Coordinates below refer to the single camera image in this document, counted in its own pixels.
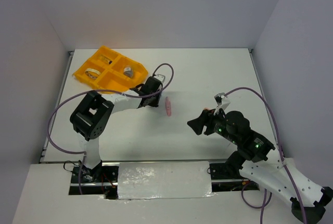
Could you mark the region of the pink highlighter pen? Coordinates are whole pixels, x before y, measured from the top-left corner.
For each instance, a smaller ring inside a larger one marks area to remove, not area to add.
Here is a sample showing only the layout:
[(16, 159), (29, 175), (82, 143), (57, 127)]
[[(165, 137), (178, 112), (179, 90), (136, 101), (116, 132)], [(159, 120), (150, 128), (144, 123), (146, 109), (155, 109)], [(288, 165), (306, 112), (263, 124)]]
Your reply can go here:
[(165, 98), (165, 110), (166, 110), (167, 116), (172, 115), (171, 102), (168, 97)]

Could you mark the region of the jar of paper clips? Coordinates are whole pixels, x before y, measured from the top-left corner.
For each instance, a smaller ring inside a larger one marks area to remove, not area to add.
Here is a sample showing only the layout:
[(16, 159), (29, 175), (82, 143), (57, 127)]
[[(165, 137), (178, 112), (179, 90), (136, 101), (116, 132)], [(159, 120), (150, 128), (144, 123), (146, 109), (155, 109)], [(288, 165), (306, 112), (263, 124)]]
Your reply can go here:
[(129, 78), (132, 78), (134, 76), (134, 71), (131, 66), (126, 66), (123, 69), (123, 74)]

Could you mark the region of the clear tape roll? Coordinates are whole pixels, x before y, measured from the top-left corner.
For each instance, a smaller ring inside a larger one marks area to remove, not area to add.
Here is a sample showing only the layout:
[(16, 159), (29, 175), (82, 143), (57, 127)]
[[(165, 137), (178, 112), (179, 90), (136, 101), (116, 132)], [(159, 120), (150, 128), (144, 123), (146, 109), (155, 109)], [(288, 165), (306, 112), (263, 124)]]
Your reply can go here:
[(101, 72), (99, 72), (98, 70), (92, 69), (92, 68), (87, 68), (85, 70), (85, 74), (92, 80), (95, 80), (101, 75)]

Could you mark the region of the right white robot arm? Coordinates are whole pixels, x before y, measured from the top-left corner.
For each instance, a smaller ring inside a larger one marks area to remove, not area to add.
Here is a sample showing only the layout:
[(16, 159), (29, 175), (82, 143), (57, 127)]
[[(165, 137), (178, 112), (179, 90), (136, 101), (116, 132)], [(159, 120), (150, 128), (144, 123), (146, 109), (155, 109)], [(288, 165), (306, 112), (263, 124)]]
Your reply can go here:
[(292, 214), (303, 223), (322, 219), (332, 200), (332, 189), (314, 183), (283, 161), (276, 146), (252, 130), (241, 112), (220, 110), (215, 114), (205, 109), (187, 124), (197, 135), (218, 134), (236, 145), (236, 151), (222, 166), (230, 177), (248, 178), (267, 189), (290, 206)]

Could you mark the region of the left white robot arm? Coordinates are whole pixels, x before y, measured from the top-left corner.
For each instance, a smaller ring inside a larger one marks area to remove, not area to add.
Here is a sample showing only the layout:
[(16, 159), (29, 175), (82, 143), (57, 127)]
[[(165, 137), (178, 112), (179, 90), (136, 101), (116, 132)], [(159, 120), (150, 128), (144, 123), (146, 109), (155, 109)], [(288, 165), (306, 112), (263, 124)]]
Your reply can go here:
[(125, 94), (102, 96), (90, 91), (70, 116), (73, 129), (78, 133), (80, 147), (85, 152), (82, 162), (82, 178), (95, 182), (102, 175), (102, 160), (99, 154), (99, 136), (103, 133), (111, 114), (145, 106), (157, 107), (161, 94), (143, 98), (161, 90), (165, 76), (150, 76), (145, 83), (137, 85)]

